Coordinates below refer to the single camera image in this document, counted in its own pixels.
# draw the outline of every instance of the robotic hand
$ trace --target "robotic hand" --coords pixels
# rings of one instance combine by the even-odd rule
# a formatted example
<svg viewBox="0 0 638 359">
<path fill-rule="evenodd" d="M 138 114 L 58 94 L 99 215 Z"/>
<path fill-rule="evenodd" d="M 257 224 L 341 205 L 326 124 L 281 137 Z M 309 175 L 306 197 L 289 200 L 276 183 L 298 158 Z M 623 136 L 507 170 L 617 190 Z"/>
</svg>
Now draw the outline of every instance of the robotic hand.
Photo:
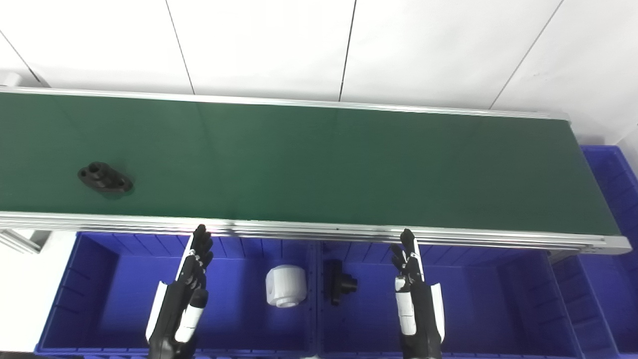
<svg viewBox="0 0 638 359">
<path fill-rule="evenodd" d="M 175 281 L 158 284 L 146 327 L 148 359 L 191 359 L 195 354 L 193 334 L 208 302 L 211 247 L 211 234 L 200 224 L 188 240 Z"/>
<path fill-rule="evenodd" d="M 441 285 L 429 286 L 423 274 L 419 245 L 409 229 L 401 233 L 401 250 L 390 246 L 392 264 L 399 270 L 394 289 L 401 323 L 401 349 L 404 359 L 441 359 L 445 336 Z"/>
</svg>

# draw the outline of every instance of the white wall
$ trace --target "white wall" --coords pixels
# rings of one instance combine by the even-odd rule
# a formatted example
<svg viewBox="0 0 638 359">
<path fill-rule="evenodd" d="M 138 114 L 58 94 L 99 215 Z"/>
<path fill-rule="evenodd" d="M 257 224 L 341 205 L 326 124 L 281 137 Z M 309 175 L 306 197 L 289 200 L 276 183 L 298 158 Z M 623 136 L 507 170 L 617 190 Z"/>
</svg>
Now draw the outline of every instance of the white wall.
<svg viewBox="0 0 638 359">
<path fill-rule="evenodd" d="M 0 70 L 58 88 L 566 112 L 582 143 L 638 122 L 634 0 L 1 1 L 0 31 Z"/>
<path fill-rule="evenodd" d="M 24 86 L 40 85 L 2 34 L 0 34 L 0 71 L 17 73 L 22 77 Z"/>
<path fill-rule="evenodd" d="M 0 31 L 54 88 L 192 93 L 164 1 L 2 1 Z"/>
<path fill-rule="evenodd" d="M 620 147 L 627 162 L 629 162 L 634 173 L 638 176 L 638 126 L 618 142 L 618 147 Z"/>
</svg>

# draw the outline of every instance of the white plastic part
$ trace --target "white plastic part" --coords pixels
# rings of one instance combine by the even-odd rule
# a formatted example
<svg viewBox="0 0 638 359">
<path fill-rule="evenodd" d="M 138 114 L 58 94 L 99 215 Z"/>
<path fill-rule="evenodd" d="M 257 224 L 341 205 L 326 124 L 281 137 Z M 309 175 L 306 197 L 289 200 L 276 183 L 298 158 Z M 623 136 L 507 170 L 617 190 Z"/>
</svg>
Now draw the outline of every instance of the white plastic part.
<svg viewBox="0 0 638 359">
<path fill-rule="evenodd" d="M 434 305 L 434 320 L 436 321 L 436 329 L 441 336 L 441 342 L 445 338 L 445 313 L 443 311 L 443 293 L 441 292 L 441 284 L 437 283 L 430 287 L 432 290 L 432 304 Z"/>
<path fill-rule="evenodd" d="M 202 317 L 203 311 L 204 308 L 197 308 L 191 305 L 186 307 L 186 310 L 184 310 L 184 313 L 182 314 L 182 319 L 179 322 L 179 327 L 175 331 L 176 341 L 185 343 L 191 340 L 195 333 L 197 323 L 199 323 L 199 319 Z"/>
<path fill-rule="evenodd" d="M 625 236 L 604 236 L 602 239 L 591 248 L 583 249 L 582 253 L 611 254 L 615 256 L 632 251 L 632 245 L 629 244 L 629 240 Z"/>
<path fill-rule="evenodd" d="M 398 292 L 405 286 L 405 277 L 400 275 L 394 279 L 394 291 Z"/>
<path fill-rule="evenodd" d="M 266 300 L 277 308 L 290 308 L 306 299 L 306 271 L 298 266 L 283 265 L 266 275 Z"/>
<path fill-rule="evenodd" d="M 399 324 L 403 335 L 415 335 L 417 322 L 414 318 L 414 305 L 409 292 L 396 293 L 397 307 L 399 308 Z"/>
<path fill-rule="evenodd" d="M 184 253 L 182 253 L 182 259 L 181 261 L 179 261 L 179 267 L 177 267 L 177 274 L 175 275 L 175 280 L 179 279 L 179 274 L 182 272 L 182 266 L 184 265 L 184 261 L 186 260 L 186 257 L 190 256 L 191 254 L 195 254 L 194 251 L 193 253 L 191 253 L 192 245 L 193 245 L 193 235 L 191 234 L 191 236 L 188 238 L 188 242 L 186 243 L 186 249 L 184 249 Z"/>
<path fill-rule="evenodd" d="M 164 282 L 158 284 L 157 291 L 155 292 L 155 299 L 153 299 L 153 306 L 151 307 L 151 315 L 149 316 L 149 322 L 146 324 L 146 340 L 151 338 L 155 325 L 158 322 L 160 316 L 161 304 L 164 302 L 164 296 L 166 295 L 166 288 L 168 285 Z"/>
<path fill-rule="evenodd" d="M 416 257 L 417 258 L 417 262 L 419 264 L 419 274 L 421 276 L 421 280 L 425 282 L 425 280 L 423 280 L 423 262 L 421 261 L 421 249 L 419 249 L 419 242 L 417 241 L 416 238 L 414 238 L 414 253 L 411 253 L 410 256 L 412 257 Z"/>
<path fill-rule="evenodd" d="M 17 87 L 22 83 L 22 76 L 15 72 L 0 71 L 0 86 Z"/>
</svg>

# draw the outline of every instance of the white cylindrical part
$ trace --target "white cylindrical part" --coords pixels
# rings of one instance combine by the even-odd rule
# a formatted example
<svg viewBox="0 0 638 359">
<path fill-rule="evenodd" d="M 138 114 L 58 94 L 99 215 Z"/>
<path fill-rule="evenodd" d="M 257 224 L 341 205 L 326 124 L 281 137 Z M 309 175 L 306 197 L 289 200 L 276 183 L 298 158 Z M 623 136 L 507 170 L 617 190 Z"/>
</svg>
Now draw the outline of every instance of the white cylindrical part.
<svg viewBox="0 0 638 359">
<path fill-rule="evenodd" d="M 414 316 L 414 305 L 410 293 L 396 293 L 397 307 L 399 308 L 399 324 L 403 335 L 415 335 L 417 322 Z"/>
<path fill-rule="evenodd" d="M 306 271 L 298 266 L 283 265 L 266 275 L 266 301 L 277 308 L 290 308 L 306 299 Z"/>
<path fill-rule="evenodd" d="M 185 343 L 191 340 L 203 311 L 204 308 L 197 308 L 192 305 L 186 307 L 182 320 L 179 322 L 179 328 L 175 331 L 176 341 Z"/>
</svg>

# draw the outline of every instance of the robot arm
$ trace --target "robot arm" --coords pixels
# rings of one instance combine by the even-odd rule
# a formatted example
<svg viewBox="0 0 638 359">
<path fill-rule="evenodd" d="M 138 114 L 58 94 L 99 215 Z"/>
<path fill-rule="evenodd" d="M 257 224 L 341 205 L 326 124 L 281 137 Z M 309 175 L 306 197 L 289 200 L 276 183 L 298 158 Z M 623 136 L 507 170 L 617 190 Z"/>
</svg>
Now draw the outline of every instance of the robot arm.
<svg viewBox="0 0 638 359">
<path fill-rule="evenodd" d="M 195 353 L 193 334 L 208 301 L 211 247 L 211 234 L 200 224 L 184 249 L 175 281 L 159 283 L 146 328 L 149 359 L 190 359 Z"/>
<path fill-rule="evenodd" d="M 419 246 L 414 234 L 405 229 L 401 244 L 392 245 L 392 263 L 399 270 L 394 281 L 401 349 L 404 359 L 441 359 L 441 342 L 445 336 L 441 286 L 429 286 L 423 274 Z"/>
</svg>

